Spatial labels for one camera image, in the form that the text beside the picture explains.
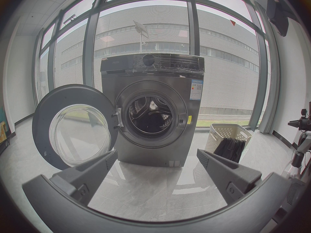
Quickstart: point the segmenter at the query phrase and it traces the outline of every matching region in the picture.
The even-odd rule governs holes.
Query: pole
[[[142,53],[142,31],[140,31],[140,47],[139,47],[140,53]]]

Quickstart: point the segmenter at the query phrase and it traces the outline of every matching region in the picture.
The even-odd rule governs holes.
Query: door hinge
[[[121,119],[121,108],[117,108],[117,112],[114,114],[114,116],[118,117],[118,125],[120,127],[123,127],[122,119]]]

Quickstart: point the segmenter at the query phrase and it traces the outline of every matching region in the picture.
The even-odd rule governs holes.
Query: washing machine base
[[[118,134],[114,149],[118,151],[118,160],[130,164],[155,167],[183,167],[185,165],[192,135],[183,135],[182,139],[157,149],[136,146]]]

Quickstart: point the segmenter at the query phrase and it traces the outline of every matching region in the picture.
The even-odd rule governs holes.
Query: washing machine
[[[198,118],[204,59],[132,54],[101,61],[103,92],[68,84],[49,92],[32,121],[41,156],[64,170],[112,150],[118,160],[182,167]]]
[[[200,109],[204,58],[154,53],[103,58],[102,91],[119,117],[118,160],[185,164]]]

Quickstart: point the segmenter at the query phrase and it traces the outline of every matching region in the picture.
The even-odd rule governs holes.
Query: laundry basket
[[[205,150],[214,153],[220,142],[225,137],[231,137],[238,140],[245,140],[245,147],[251,139],[252,135],[245,128],[238,124],[231,123],[212,123],[210,133],[205,146]]]

